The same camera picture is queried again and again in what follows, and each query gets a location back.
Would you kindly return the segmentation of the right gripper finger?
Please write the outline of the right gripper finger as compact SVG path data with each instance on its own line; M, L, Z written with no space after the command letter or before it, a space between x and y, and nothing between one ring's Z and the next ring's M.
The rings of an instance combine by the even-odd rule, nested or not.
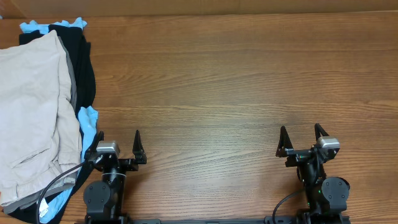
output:
M329 134L322 128L319 123L315 123L314 130L316 140L318 140L320 137L329 136Z
M287 157L293 152L294 148L290 141L289 135L285 126L280 128L279 143L275 155L277 157Z

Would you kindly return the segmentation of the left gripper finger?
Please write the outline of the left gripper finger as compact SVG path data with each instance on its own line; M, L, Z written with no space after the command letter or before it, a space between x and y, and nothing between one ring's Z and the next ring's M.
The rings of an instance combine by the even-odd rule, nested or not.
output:
M104 132L100 131L100 132L96 133L93 142L91 143L91 145L85 152L84 159L86 161L90 160L97 153L96 148L97 148L99 142L103 141L103 140L104 140Z
M144 151L141 142L141 135L139 130L136 131L134 136L134 144L132 148L132 153L134 154L134 159L137 164L146 164L147 163L147 156Z

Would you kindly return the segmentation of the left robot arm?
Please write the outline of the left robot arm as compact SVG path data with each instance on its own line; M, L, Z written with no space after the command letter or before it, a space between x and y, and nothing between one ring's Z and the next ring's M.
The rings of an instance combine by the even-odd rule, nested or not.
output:
M105 141L104 132L95 137L85 152L85 162L102 173L101 180L90 183L84 193L85 223L131 223L131 217L122 212L125 181L128 172L136 172L147 163L147 156L136 131L133 158L120 158L116 141Z

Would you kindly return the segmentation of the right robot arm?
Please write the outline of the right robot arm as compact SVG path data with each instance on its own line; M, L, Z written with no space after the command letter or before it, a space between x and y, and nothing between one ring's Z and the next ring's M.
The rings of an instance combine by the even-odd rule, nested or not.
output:
M283 198L268 219L272 223L349 223L347 209L350 184L341 177L328 177L324 163L332 160L340 150L340 142L330 136L320 124L314 125L316 143L310 149L295 150L285 126L280 128L279 143L275 155L286 158L286 167L295 167L303 188ZM294 216L277 216L278 208L288 199L305 193L307 209L300 209Z

